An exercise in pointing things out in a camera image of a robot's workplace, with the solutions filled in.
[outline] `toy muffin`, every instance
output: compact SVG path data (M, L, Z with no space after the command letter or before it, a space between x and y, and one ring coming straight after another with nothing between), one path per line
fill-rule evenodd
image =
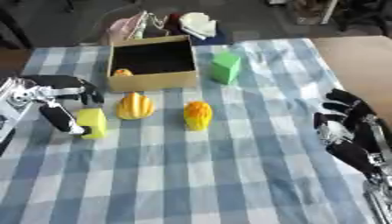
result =
M114 76L132 76L133 73L129 69L122 68L122 69L115 70L113 75Z
M154 113L154 104L145 95L131 93L117 103L116 109L117 116L121 119L140 119Z
M213 111L208 103L192 101L184 108L184 119L190 130L204 130L213 117Z

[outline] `plastic food toy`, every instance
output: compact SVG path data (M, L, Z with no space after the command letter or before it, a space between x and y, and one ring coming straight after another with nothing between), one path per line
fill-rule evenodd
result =
M140 119L154 113L154 104L145 95L131 93L117 103L116 109L117 116L121 119Z
M240 72L241 58L231 52L222 52L213 57L213 73L215 80L222 84L230 84Z
M102 138L106 135L106 117L100 108L84 108L79 110L76 123L80 126L88 126L91 133L81 136L84 139Z
M115 70L114 76L132 76L133 73L126 68Z
M190 130L205 130L213 117L208 103L192 101L184 108L184 119Z

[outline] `cardboard box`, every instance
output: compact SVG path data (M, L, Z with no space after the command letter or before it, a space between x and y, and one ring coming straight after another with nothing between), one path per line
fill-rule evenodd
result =
M113 76L120 68L133 76ZM197 83L196 66L188 36L132 39L112 43L108 84L114 92L189 88Z

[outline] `silver robotic hand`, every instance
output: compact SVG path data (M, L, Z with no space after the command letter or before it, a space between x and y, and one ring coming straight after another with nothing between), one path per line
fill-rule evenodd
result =
M326 150L362 172L364 195L380 223L392 223L391 132L386 123L359 97L333 89L323 103L331 114L313 117Z
M15 134L18 122L30 106L40 103L40 113L58 130L71 135L86 135L91 129L77 125L74 117L56 99L104 103L97 88L68 75L27 75L2 80L0 87L0 156Z

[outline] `toy croissant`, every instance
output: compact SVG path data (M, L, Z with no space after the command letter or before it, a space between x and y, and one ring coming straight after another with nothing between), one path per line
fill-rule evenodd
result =
M145 95L131 93L117 103L116 109L117 116L121 119L140 119L154 113L154 104Z
M204 130L213 117L213 111L208 103L192 101L184 108L184 119L190 130Z

